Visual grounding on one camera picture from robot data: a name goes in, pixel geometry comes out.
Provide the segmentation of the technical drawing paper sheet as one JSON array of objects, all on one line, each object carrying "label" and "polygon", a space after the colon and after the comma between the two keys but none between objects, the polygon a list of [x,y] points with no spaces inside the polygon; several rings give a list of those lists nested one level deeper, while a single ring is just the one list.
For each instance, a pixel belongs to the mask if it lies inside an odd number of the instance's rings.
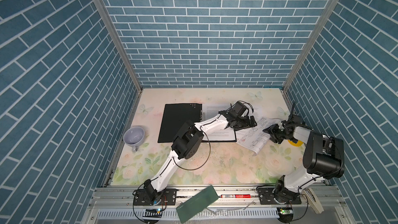
[{"label": "technical drawing paper sheet", "polygon": [[263,132],[263,130],[280,122],[280,119],[262,117],[257,121],[256,127],[242,130],[241,134],[237,133],[237,144],[254,152],[254,156],[258,155],[271,137],[270,134]]}]

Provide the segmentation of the orange black file folder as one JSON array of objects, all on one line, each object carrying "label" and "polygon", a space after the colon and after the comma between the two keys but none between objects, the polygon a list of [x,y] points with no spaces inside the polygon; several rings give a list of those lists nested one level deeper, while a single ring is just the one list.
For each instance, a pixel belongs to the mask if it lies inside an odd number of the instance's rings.
[{"label": "orange black file folder", "polygon": [[229,107],[229,103],[180,103],[165,105],[158,143],[173,142],[174,136],[186,121],[205,121],[218,115],[219,111],[226,110]]}]

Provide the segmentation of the text printed paper sheet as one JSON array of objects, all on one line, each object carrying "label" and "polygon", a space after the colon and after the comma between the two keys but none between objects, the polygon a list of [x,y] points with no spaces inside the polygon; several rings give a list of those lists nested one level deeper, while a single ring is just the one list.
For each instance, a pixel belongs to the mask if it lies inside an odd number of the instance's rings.
[{"label": "text printed paper sheet", "polygon": [[[202,121],[218,116],[219,111],[227,110],[230,103],[205,103],[202,104]],[[233,129],[223,129],[217,132],[207,133],[211,142],[236,142],[236,135]]]}]

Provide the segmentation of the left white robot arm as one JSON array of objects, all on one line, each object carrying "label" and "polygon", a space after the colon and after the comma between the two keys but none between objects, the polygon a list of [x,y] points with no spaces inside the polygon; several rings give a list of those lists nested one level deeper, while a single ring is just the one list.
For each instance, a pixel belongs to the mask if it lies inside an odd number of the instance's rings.
[{"label": "left white robot arm", "polygon": [[255,117],[249,115],[254,108],[245,101],[237,101],[227,110],[202,122],[186,121],[174,136],[171,152],[159,172],[143,183],[145,197],[151,205],[156,205],[163,198],[163,190],[181,165],[198,151],[203,138],[210,141],[209,134],[232,128],[234,131],[257,126]]}]

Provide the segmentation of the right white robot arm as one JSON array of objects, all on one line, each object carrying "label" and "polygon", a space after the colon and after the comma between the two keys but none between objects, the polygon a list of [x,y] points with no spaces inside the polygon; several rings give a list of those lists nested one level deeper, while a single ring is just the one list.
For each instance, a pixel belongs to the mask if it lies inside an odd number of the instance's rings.
[{"label": "right white robot arm", "polygon": [[344,141],[314,131],[300,116],[291,114],[288,120],[273,124],[263,132],[277,144],[284,140],[305,144],[302,165],[276,183],[273,195],[277,202],[293,202],[311,184],[344,174]]}]

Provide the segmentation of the yellow pen cup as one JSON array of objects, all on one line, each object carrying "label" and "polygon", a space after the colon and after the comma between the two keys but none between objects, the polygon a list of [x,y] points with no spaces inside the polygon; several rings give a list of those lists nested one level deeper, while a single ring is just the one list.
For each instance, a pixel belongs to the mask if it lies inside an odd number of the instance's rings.
[{"label": "yellow pen cup", "polygon": [[294,141],[288,140],[288,142],[294,147],[300,147],[300,146],[302,146],[304,144],[302,141],[294,142]]}]

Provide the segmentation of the red marker pen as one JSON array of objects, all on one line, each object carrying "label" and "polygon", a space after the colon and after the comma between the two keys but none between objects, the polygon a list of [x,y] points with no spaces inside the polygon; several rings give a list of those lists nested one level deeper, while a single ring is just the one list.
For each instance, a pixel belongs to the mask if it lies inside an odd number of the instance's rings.
[{"label": "red marker pen", "polygon": [[222,199],[250,199],[250,194],[233,194],[233,195],[221,195]]}]

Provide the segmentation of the beige stapler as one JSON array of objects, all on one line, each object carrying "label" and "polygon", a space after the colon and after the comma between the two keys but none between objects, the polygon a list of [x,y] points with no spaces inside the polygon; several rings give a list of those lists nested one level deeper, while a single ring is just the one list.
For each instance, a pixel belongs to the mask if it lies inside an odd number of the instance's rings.
[{"label": "beige stapler", "polygon": [[311,188],[304,189],[302,193],[307,196],[308,203],[316,214],[321,214],[322,212],[324,212],[324,208],[320,200],[318,199],[315,192]]}]

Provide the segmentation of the grey ceramic mug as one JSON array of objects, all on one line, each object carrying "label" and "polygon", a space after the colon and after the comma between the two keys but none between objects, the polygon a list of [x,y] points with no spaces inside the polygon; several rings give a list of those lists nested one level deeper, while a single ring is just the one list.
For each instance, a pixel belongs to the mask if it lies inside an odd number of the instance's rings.
[{"label": "grey ceramic mug", "polygon": [[131,127],[124,136],[124,143],[132,148],[133,152],[137,152],[138,148],[144,143],[145,130],[140,126]]}]

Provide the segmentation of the green board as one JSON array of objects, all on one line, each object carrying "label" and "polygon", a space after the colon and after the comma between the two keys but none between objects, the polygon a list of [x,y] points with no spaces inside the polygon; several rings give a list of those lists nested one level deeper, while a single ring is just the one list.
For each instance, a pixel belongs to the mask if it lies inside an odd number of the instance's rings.
[{"label": "green board", "polygon": [[177,214],[182,224],[189,221],[198,213],[202,212],[205,208],[219,199],[217,192],[213,186],[208,186],[201,192],[180,204],[177,208]]}]

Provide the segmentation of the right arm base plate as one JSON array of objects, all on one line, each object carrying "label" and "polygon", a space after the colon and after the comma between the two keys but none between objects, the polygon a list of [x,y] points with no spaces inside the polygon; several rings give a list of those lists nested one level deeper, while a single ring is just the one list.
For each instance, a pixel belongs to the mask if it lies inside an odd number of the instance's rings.
[{"label": "right arm base plate", "polygon": [[261,205],[272,204],[301,204],[299,193],[294,193],[289,190],[276,190],[272,187],[260,187],[256,189]]}]

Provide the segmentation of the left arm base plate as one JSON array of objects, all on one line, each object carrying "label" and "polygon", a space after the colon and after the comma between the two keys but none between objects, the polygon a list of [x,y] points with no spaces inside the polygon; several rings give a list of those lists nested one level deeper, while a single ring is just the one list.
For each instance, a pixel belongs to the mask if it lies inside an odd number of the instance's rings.
[{"label": "left arm base plate", "polygon": [[135,193],[134,205],[137,206],[150,206],[150,205],[161,205],[162,200],[165,200],[164,204],[175,205],[177,197],[177,189],[166,188],[161,192],[146,192],[145,189],[139,189]]}]

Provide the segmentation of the aluminium front rail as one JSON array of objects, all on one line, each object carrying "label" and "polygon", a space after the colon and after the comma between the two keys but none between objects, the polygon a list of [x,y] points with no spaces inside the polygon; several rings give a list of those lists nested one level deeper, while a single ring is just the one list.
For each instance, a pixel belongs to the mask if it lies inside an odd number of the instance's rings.
[{"label": "aluminium front rail", "polygon": [[191,198],[199,197],[211,207],[257,207],[257,206],[346,206],[340,191],[335,186],[315,184],[302,192],[295,200],[282,200],[274,196],[272,186],[214,185],[214,186],[169,186],[156,197],[146,194],[142,187],[96,188],[89,209],[132,209],[133,207],[173,208]]}]

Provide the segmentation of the aluminium corner frame post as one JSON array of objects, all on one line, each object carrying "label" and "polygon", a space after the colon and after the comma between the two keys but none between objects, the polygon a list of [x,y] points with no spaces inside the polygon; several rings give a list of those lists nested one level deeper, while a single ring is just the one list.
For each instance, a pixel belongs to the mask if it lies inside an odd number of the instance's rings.
[{"label": "aluminium corner frame post", "polygon": [[323,28],[325,27],[329,17],[331,16],[334,8],[338,4],[339,0],[328,0],[325,5],[325,8],[320,15],[313,31],[311,32],[306,44],[303,46],[303,49],[300,55],[297,57],[297,60],[292,67],[289,76],[287,77],[286,81],[283,84],[282,92],[287,93],[289,87],[291,86],[296,74],[298,73],[300,67],[303,65],[304,61],[306,60],[309,52],[311,51],[312,47],[315,44],[315,41],[319,37],[320,33],[322,32]]}]

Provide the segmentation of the left aluminium frame post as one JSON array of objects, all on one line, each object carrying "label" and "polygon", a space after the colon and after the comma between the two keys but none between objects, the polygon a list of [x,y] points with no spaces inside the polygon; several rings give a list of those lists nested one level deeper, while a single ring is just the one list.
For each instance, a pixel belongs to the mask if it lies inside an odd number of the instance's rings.
[{"label": "left aluminium frame post", "polygon": [[136,87],[138,93],[142,93],[143,88],[138,80],[138,77],[136,76],[136,74],[132,68],[131,62],[126,54],[126,51],[123,47],[123,44],[119,38],[119,35],[116,31],[116,28],[112,22],[112,19],[106,9],[106,6],[105,6],[103,0],[92,0],[92,1],[101,17],[106,29],[109,32],[109,35],[116,47],[118,54],[121,57],[121,60],[124,64],[125,68],[127,69],[128,74],[130,75],[130,78],[132,79],[134,86]]}]

